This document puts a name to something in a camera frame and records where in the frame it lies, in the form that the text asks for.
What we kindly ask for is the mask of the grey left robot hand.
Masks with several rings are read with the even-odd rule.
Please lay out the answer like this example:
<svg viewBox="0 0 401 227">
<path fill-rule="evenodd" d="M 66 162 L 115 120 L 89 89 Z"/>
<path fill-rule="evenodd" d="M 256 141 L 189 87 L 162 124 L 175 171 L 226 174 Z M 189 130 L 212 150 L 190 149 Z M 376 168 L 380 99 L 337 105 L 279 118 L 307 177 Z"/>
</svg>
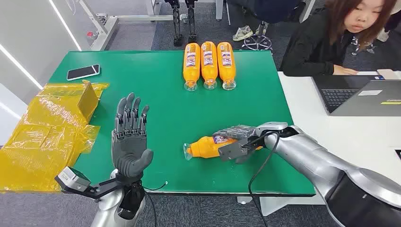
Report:
<svg viewBox="0 0 401 227">
<path fill-rule="evenodd" d="M 112 130 L 112 161 L 118 173 L 140 179 L 153 159 L 147 147 L 147 117 L 149 106 L 139 110 L 140 97 L 133 92 L 120 99 Z"/>
</svg>

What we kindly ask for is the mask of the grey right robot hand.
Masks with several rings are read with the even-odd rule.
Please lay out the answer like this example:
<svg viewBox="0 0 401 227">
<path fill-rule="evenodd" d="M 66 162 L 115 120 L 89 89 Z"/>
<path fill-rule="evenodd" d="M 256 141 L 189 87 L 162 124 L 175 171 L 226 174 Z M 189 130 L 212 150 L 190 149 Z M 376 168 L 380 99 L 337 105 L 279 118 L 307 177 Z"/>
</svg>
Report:
<svg viewBox="0 0 401 227">
<path fill-rule="evenodd" d="M 237 125 L 222 129 L 213 136 L 222 136 L 234 139 L 235 142 L 218 148 L 219 156 L 223 161 L 234 159 L 237 164 L 246 161 L 257 148 L 265 147 L 264 137 L 268 133 L 281 133 L 288 127 L 286 122 L 266 122 L 257 127 Z"/>
</svg>

